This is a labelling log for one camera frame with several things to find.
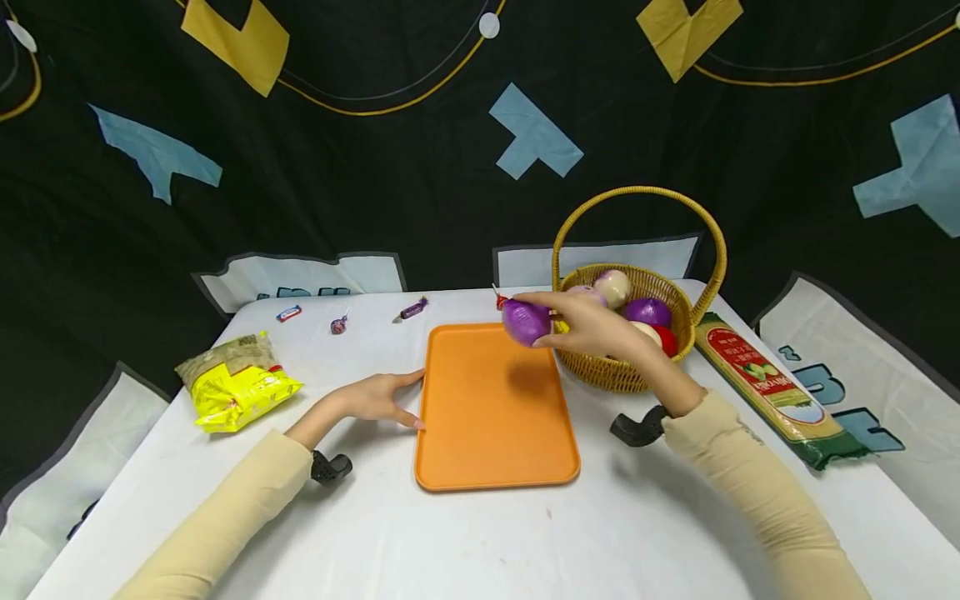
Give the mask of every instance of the snack bag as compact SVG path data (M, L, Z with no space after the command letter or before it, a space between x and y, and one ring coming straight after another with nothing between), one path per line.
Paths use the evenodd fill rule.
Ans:
M697 349L805 463L823 470L835 458L870 450L840 426L806 390L770 364L713 313L696 329Z
M196 424L210 433L238 431L303 386L276 363L266 331L230 340L176 371L197 408Z

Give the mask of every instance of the hand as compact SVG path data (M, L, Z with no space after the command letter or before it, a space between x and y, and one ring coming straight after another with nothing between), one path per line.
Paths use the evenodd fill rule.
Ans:
M361 420L395 420L414 429L426 425L416 415L408 413L394 402L396 390L423 379L424 370L404 375L377 374L335 390L329 398L338 402L348 417Z
M534 343L535 348L560 348L593 356L610 355L630 362L635 362L639 350L659 351L649 336L586 295L533 292L517 294L514 299L549 306L560 313L570 327L568 333L541 337Z
M514 298L549 306L570 325L569 333L544 335L534 343L535 347L562 348L595 356L609 354L632 363L674 418L689 414L707 394L657 348L650 336L586 295L534 292L517 294Z

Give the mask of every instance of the white table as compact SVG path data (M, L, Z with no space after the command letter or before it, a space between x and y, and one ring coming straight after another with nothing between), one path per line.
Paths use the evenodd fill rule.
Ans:
M696 298L697 281L680 282ZM181 391L104 498L36 586L32 600L104 600L136 571L271 427L284 430L326 392L372 372L423 362L440 324L499 321L490 290L428 294L417 317L391 324L417 294L261 300L244 307L221 341L269 330L299 399L234 436L211 439ZM298 302L299 316L275 316ZM328 333L350 307L348 331ZM719 313L781 371L733 310ZM812 474L694 350L684 368L721 390L801 479L876 599L960 597L960 553L871 461ZM390 423L344 421L323 440L354 471L334 491L308 484L260 532L214 597L690 598L776 597L743 519L673 457L662 440L629 448L608 432L624 412L641 418L651 395L612 396L561 367L583 466L559 488L434 495L413 476L415 437ZM406 399L416 411L419 392Z

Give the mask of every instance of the yellow shape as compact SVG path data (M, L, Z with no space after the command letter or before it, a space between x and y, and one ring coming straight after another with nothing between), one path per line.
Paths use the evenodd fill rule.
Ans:
M676 83L741 14L739 0L707 0L694 14L684 0L653 0L636 22Z
M260 0L251 2L241 30L230 25L206 0L190 0L180 28L233 67L264 98L280 75L290 45L290 34Z

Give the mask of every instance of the purple onion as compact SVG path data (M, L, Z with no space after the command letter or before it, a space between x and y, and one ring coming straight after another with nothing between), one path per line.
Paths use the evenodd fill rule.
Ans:
M623 307L623 318L648 325L661 325L667 329L673 321L670 308L663 303L663 300L656 298L641 298L628 302Z
M529 348L550 333L550 309L520 300L504 300L503 327L515 342Z

